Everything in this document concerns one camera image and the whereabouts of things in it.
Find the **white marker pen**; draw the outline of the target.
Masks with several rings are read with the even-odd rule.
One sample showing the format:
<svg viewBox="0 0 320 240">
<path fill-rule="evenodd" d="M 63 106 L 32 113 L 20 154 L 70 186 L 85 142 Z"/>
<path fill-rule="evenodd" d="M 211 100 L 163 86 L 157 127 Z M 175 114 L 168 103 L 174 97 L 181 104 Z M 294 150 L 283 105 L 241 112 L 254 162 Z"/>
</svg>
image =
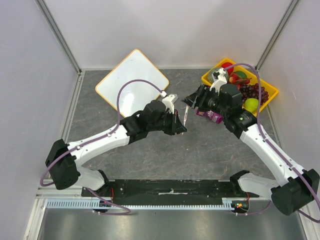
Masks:
<svg viewBox="0 0 320 240">
<path fill-rule="evenodd" d="M 189 112 L 189 106 L 186 105 L 184 116 L 183 116 L 183 126 L 186 126 L 186 122 L 187 122 L 187 119 L 188 119 L 188 112 Z"/>
</svg>

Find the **yellow framed whiteboard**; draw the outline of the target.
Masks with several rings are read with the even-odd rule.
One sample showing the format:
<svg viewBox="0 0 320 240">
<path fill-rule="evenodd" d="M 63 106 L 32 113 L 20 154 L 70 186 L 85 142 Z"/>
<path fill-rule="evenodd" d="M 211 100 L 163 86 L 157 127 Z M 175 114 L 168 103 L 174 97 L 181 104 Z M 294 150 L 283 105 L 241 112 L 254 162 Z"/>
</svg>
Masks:
<svg viewBox="0 0 320 240">
<path fill-rule="evenodd" d="M 167 77 L 139 49 L 134 49 L 96 85 L 95 91 L 128 117 L 157 99 L 168 85 Z"/>
</svg>

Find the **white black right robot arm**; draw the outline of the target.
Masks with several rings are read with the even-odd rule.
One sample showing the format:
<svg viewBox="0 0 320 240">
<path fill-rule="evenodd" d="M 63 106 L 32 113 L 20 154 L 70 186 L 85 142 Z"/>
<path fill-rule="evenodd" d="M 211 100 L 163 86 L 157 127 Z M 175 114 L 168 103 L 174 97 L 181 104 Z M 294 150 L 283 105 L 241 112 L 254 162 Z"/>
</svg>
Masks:
<svg viewBox="0 0 320 240">
<path fill-rule="evenodd" d="M 250 147 L 274 176 L 274 180 L 244 171 L 229 184 L 235 197 L 245 192 L 269 199 L 284 215 L 299 211 L 312 201 L 319 203 L 320 175 L 305 170 L 289 157 L 264 130 L 260 121 L 242 107 L 242 94 L 235 85 L 224 84 L 219 91 L 201 85 L 182 102 L 202 112 L 212 111 L 223 117 L 225 127 Z"/>
</svg>

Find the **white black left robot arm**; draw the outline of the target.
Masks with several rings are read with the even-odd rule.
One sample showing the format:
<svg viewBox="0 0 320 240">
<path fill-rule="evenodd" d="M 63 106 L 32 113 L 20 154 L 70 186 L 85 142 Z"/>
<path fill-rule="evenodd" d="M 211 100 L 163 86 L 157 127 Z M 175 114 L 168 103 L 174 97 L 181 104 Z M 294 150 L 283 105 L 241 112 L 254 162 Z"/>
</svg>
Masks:
<svg viewBox="0 0 320 240">
<path fill-rule="evenodd" d="M 102 170 L 83 165 L 89 160 L 147 137 L 150 132 L 174 136 L 187 132 L 178 111 L 162 101 L 153 100 L 144 109 L 120 120 L 115 126 L 83 140 L 66 143 L 55 141 L 45 160 L 52 185 L 65 190 L 73 185 L 91 189 L 99 197 L 106 196 L 110 185 Z"/>
</svg>

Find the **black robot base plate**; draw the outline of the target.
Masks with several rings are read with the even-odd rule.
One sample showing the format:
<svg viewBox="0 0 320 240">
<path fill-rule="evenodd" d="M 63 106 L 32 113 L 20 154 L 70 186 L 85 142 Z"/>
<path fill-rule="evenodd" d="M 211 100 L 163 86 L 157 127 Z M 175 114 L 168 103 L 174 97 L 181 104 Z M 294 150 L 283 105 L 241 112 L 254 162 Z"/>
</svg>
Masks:
<svg viewBox="0 0 320 240">
<path fill-rule="evenodd" d="M 223 198 L 247 198 L 234 181 L 217 179 L 116 179 L 96 193 L 123 206 L 220 205 Z"/>
</svg>

